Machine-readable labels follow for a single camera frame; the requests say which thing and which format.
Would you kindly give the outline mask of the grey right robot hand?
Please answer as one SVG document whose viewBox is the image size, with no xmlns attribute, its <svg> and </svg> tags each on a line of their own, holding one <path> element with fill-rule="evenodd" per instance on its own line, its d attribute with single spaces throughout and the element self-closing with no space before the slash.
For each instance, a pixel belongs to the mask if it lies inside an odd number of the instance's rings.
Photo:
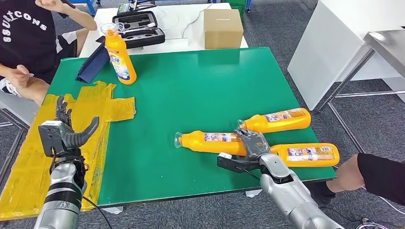
<svg viewBox="0 0 405 229">
<path fill-rule="evenodd" d="M 270 153 L 270 147 L 262 133 L 247 129 L 236 129 L 234 133 L 244 146 L 245 160 L 255 161 L 262 155 Z"/>
</svg>

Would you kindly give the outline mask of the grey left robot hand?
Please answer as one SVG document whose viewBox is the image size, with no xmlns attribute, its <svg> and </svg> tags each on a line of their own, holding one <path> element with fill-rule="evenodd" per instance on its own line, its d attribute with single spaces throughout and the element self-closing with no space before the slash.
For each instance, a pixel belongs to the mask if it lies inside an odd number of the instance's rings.
<svg viewBox="0 0 405 229">
<path fill-rule="evenodd" d="M 72 109 L 66 109 L 67 102 L 64 101 L 64 96 L 60 95 L 56 102 L 55 121 L 60 121 L 62 124 L 59 127 L 61 138 L 67 148 L 79 148 L 83 146 L 99 126 L 99 116 L 93 117 L 90 125 L 82 132 L 75 133 L 72 128 L 71 112 Z"/>
</svg>

